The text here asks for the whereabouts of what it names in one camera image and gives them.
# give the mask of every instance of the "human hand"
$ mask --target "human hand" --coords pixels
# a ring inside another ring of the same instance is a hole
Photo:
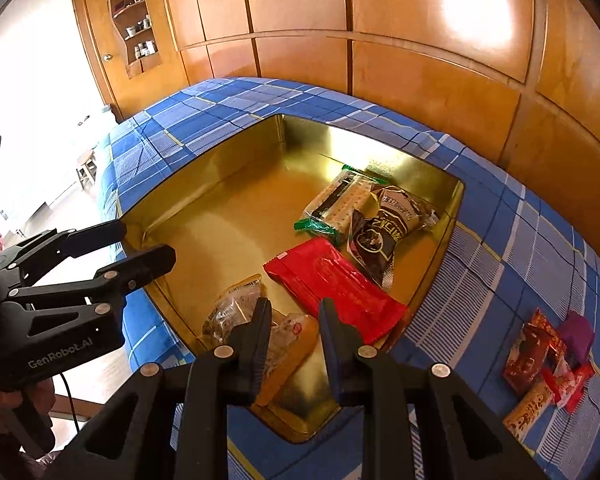
[[[51,411],[56,402],[56,390],[51,378],[45,379],[38,384],[32,384],[24,388],[25,393],[35,406],[36,410],[43,415]],[[2,417],[3,409],[12,410],[22,403],[22,394],[20,392],[0,392],[0,433],[9,433],[9,430]]]

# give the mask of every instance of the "metal screw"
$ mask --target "metal screw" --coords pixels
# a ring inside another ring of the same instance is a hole
[[[371,359],[378,355],[378,350],[369,345],[364,345],[358,348],[358,355],[366,359]]]
[[[436,377],[443,379],[445,377],[449,377],[449,374],[451,373],[451,368],[449,368],[445,364],[436,363],[431,367],[431,373],[434,374]]]
[[[153,377],[160,371],[160,365],[156,363],[147,363],[140,367],[140,373],[145,377]]]
[[[234,354],[234,349],[229,345],[220,345],[218,348],[214,350],[214,355],[221,359],[227,359]]]
[[[108,314],[109,310],[111,310],[111,305],[109,303],[101,303],[99,305],[96,306],[96,314],[100,314],[101,316],[103,314]]]

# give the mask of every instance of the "blue plaid bedsheet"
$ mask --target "blue plaid bedsheet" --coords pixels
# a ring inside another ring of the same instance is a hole
[[[333,124],[412,153],[466,184],[440,271],[392,350],[400,362],[451,365],[499,416],[518,402],[502,379],[506,355],[539,307],[557,326],[568,312],[596,332],[596,374],[577,411],[550,407],[525,446],[550,478],[584,478],[600,457],[600,259],[533,191],[443,132],[355,97],[264,78],[211,79],[119,124],[100,143],[97,181],[104,219],[119,217],[163,179],[250,124],[277,113]],[[120,245],[112,257],[122,257]],[[128,297],[124,335],[133,370],[193,361],[143,290]],[[417,420],[411,414],[418,478]],[[312,440],[293,445],[247,410],[228,417],[232,478],[355,479],[362,413],[344,409]]]

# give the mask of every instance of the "red candy wrapper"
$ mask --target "red candy wrapper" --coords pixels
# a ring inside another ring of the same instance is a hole
[[[407,310],[322,237],[279,254],[264,270],[314,317],[320,301],[332,298],[341,322],[356,327],[366,344],[389,332]]]

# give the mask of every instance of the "wooden stool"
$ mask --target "wooden stool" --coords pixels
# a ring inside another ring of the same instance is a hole
[[[96,161],[93,157],[93,150],[87,150],[80,156],[75,172],[78,174],[78,182],[80,182],[82,190],[84,190],[86,180],[90,181],[91,184],[95,184]]]

